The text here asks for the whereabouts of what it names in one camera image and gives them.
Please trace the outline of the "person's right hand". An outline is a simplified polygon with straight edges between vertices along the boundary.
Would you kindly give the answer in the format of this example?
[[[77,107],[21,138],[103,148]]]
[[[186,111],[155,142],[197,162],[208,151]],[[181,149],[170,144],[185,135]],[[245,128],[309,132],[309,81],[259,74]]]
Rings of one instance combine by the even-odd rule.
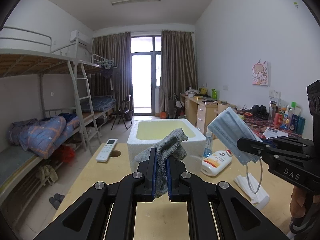
[[[305,215],[304,206],[306,200],[306,191],[296,186],[293,187],[291,194],[290,213],[293,218],[302,218]]]

